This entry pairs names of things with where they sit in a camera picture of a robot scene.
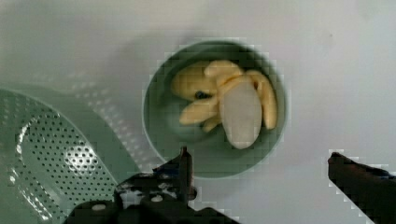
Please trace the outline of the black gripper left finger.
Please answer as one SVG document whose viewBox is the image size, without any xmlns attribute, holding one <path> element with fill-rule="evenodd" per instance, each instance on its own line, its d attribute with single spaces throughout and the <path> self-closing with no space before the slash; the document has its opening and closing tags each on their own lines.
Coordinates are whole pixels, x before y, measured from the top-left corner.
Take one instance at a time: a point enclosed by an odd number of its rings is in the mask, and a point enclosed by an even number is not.
<svg viewBox="0 0 396 224">
<path fill-rule="evenodd" d="M 239 224 L 206 207 L 194 210 L 192 156 L 182 147 L 172 160 L 120 182 L 112 200 L 77 205 L 63 224 Z"/>
</svg>

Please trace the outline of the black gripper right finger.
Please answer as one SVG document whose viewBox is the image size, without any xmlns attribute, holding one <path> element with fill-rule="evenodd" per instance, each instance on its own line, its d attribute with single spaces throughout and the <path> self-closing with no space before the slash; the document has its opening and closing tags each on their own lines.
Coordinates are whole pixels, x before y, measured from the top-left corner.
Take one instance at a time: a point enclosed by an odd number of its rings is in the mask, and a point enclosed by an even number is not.
<svg viewBox="0 0 396 224">
<path fill-rule="evenodd" d="M 328 178 L 374 224 L 396 223 L 395 175 L 338 152 L 328 159 Z"/>
</svg>

